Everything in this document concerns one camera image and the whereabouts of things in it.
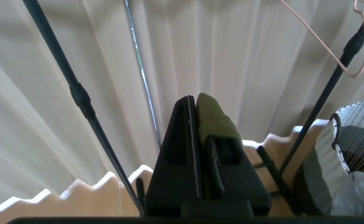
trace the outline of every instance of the black telescopic rod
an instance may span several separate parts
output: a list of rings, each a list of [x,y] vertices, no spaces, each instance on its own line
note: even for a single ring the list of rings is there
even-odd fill
[[[340,58],[341,63],[348,67],[354,56],[358,53],[358,51],[361,49],[361,47],[364,44],[364,24],[359,28],[357,33],[348,41],[345,48],[343,49],[343,54]],[[316,104],[313,107],[312,112],[310,113],[308,119],[305,122],[305,125],[303,126],[302,130],[300,131],[298,138],[296,139],[296,142],[294,143],[294,146],[289,151],[286,159],[281,164],[281,167],[279,169],[280,175],[285,171],[289,161],[291,161],[293,155],[297,151],[299,145],[301,144],[303,138],[305,137],[307,131],[309,130],[310,126],[312,125],[313,121],[316,119],[317,115],[319,114],[321,108],[324,106],[324,103],[327,101],[327,98],[330,96],[333,88],[337,84],[339,78],[341,77],[343,73],[343,70],[339,65],[337,65],[337,68],[334,70],[329,82],[325,86],[323,92],[321,93],[319,99],[317,100]]]
[[[93,131],[96,134],[101,146],[106,151],[108,158],[110,159],[111,163],[113,164],[115,170],[117,171],[119,178],[121,178],[126,190],[128,191],[129,195],[131,196],[134,204],[139,210],[140,216],[144,216],[144,210],[142,205],[139,203],[139,199],[134,193],[131,183],[129,183],[128,178],[124,170],[122,169],[119,160],[117,159],[113,148],[108,141],[103,128],[101,128],[100,122],[96,117],[95,110],[93,109],[90,103],[89,94],[86,92],[84,87],[81,83],[78,82],[73,70],[71,69],[70,64],[68,63],[67,58],[64,55],[64,52],[57,41],[55,34],[45,17],[44,12],[42,11],[41,7],[37,0],[23,0],[24,4],[26,5],[28,11],[31,14],[35,24],[37,25],[42,37],[45,39],[47,46],[49,47],[50,51],[52,52],[54,58],[58,66],[60,67],[65,79],[67,80],[68,84],[70,85],[70,91],[72,98],[74,99],[77,106],[81,109],[81,112],[85,116],[85,118],[89,121],[90,126],[92,127]]]

